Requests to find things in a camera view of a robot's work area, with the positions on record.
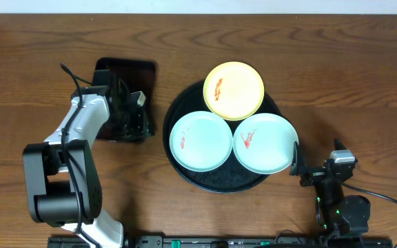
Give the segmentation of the yellow plate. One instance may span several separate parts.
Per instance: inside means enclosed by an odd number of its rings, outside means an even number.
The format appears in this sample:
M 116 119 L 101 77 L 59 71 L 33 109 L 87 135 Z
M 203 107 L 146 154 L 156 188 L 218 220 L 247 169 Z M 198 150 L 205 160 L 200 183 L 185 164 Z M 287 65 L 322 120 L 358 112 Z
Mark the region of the yellow plate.
M 216 66 L 203 85 L 206 106 L 227 121 L 239 121 L 253 115 L 264 96 L 260 74 L 252 66 L 238 61 Z

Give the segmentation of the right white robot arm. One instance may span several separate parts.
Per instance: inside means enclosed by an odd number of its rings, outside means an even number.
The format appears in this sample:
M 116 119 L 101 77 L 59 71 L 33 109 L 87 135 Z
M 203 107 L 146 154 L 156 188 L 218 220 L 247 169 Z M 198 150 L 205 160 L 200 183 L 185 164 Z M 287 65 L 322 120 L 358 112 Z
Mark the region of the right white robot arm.
M 364 196 L 344 195 L 343 183 L 353 176 L 358 160 L 337 138 L 334 147 L 323 166 L 307 167 L 295 142 L 289 174 L 300 176 L 300 186 L 315 189 L 317 221 L 325 228 L 317 237 L 319 245 L 363 247 L 362 234 L 369 230 L 371 204 Z

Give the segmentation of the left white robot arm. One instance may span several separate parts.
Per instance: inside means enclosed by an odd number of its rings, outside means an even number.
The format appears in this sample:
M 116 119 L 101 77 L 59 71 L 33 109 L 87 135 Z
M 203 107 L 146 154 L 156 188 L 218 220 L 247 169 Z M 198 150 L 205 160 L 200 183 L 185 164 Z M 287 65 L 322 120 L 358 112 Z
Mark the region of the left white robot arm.
M 97 70 L 84 87 L 80 77 L 71 78 L 76 89 L 61 124 L 22 153 L 30 217 L 71 231 L 90 247 L 128 247 L 123 224 L 103 208 L 92 146 L 102 132 L 109 141 L 141 141 L 146 96 L 109 70 Z

